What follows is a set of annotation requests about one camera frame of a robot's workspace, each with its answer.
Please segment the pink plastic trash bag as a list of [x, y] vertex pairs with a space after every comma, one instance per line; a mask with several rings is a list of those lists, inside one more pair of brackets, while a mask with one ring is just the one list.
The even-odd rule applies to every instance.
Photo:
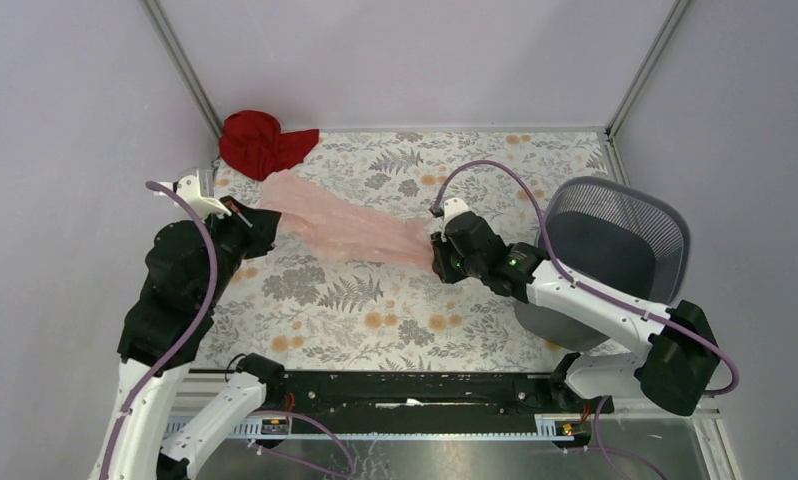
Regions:
[[432, 267], [434, 255], [423, 218], [403, 220], [352, 204], [286, 171], [261, 183], [260, 207], [280, 212], [279, 230], [300, 237], [316, 256]]

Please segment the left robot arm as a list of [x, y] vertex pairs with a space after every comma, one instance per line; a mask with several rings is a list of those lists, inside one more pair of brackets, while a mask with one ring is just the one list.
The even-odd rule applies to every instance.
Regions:
[[284, 401], [280, 364], [246, 358], [247, 370], [181, 432], [164, 437], [182, 381], [213, 325], [213, 310], [241, 264], [269, 253], [281, 215], [222, 200], [229, 212], [181, 220], [155, 235], [147, 276], [118, 342], [119, 385], [93, 479], [193, 479], [249, 409]]

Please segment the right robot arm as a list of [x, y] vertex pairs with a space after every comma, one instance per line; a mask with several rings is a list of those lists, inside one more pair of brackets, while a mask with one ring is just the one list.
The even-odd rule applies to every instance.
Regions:
[[642, 395], [674, 415], [695, 412], [720, 362], [698, 305], [669, 307], [626, 295], [555, 264], [535, 246], [507, 244], [457, 198], [434, 214], [443, 228], [431, 236], [432, 269], [442, 282], [475, 278], [497, 295], [562, 314], [626, 348], [618, 355], [573, 356], [548, 386], [554, 407], [572, 412], [595, 397]]

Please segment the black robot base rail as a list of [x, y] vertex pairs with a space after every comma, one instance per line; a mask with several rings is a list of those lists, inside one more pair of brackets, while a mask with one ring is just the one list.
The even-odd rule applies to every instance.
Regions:
[[612, 402], [583, 399], [558, 374], [288, 371], [271, 382], [259, 412], [306, 421], [377, 411], [540, 414], [585, 422]]

